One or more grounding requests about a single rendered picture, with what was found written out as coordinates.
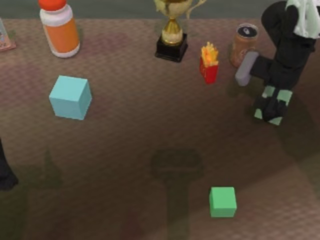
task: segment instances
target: trophy cup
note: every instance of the trophy cup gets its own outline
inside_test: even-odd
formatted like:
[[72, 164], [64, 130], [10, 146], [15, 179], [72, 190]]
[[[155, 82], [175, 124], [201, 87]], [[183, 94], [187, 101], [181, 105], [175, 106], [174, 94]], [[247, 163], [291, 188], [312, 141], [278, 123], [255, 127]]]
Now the trophy cup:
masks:
[[160, 11], [169, 18], [156, 43], [155, 56], [157, 58], [181, 62], [188, 48], [187, 34], [183, 32], [176, 18], [186, 13], [186, 18], [189, 19], [191, 11], [206, 1], [199, 0], [196, 5], [191, 7], [193, 0], [154, 0], [156, 11]]

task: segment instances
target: orange bottle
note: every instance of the orange bottle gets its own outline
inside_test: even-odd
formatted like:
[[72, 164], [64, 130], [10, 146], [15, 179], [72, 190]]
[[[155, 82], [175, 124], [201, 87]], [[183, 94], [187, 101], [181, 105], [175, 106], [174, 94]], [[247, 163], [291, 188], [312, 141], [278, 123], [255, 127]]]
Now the orange bottle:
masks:
[[38, 0], [40, 19], [51, 52], [59, 58], [70, 58], [80, 49], [73, 11], [67, 0]]

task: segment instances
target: brown can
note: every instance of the brown can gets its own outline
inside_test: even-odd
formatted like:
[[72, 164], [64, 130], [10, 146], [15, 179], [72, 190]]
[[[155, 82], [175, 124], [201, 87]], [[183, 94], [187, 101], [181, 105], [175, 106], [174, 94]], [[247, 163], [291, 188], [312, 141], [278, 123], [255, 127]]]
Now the brown can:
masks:
[[250, 23], [238, 26], [233, 39], [230, 62], [236, 68], [240, 67], [248, 51], [254, 51], [258, 40], [258, 28]]

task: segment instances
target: gray floor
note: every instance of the gray floor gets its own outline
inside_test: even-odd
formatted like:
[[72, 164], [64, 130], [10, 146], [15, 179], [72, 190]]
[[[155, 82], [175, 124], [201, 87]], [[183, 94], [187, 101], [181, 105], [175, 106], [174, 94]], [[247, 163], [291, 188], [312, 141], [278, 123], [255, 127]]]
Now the gray floor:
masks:
[[[29, 19], [39, 17], [37, 0], [1, 0], [0, 18]], [[207, 0], [196, 8], [194, 19], [259, 18], [276, 0]], [[157, 19], [153, 0], [68, 0], [77, 18]]]

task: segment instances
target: bottle cap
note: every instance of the bottle cap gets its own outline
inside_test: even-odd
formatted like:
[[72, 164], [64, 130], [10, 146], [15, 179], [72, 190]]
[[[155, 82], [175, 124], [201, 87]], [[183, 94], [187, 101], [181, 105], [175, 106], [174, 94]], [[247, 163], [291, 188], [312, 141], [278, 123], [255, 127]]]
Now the bottle cap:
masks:
[[57, 11], [67, 4], [67, 0], [38, 0], [38, 4], [45, 11]]

